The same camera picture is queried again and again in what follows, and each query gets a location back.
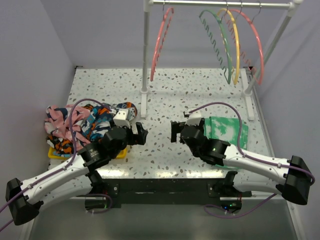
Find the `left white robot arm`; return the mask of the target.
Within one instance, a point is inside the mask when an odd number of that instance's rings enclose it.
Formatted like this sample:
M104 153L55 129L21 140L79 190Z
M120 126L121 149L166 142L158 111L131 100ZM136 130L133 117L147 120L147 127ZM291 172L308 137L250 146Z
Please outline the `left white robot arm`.
M61 186L78 177L87 178L86 191L99 196L104 184L97 169L108 165L127 146L145 145L148 131L140 122L135 125L137 133L130 126L113 126L101 140L88 144L58 166L30 179L8 181L5 207L10 210L11 221L20 226L33 220L41 207L57 199L54 193Z

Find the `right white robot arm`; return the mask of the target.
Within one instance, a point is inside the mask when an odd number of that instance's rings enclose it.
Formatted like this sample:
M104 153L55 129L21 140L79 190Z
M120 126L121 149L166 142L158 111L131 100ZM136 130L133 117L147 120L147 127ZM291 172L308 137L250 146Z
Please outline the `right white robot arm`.
M207 138L201 124L188 125L186 122L173 121L171 142L177 140L187 145L194 157L209 165L240 168L259 176L250 180L236 173L222 185L227 196L258 191L280 195L297 205L308 203L310 187L315 179L299 156L286 159L251 153L227 141Z

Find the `blue orange patterned shorts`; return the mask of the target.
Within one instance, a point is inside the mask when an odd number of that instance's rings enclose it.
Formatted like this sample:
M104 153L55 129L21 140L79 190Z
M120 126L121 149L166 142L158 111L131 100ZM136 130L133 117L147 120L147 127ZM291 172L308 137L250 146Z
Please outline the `blue orange patterned shorts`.
M83 106L85 109L89 110L90 115L82 123L81 131L82 135L90 142L98 141L105 135L111 128L110 121L119 110L128 109L130 114L129 121L132 121L138 115L136 106L131 102L115 104L104 103L104 105L108 106L111 112L101 105L86 104Z

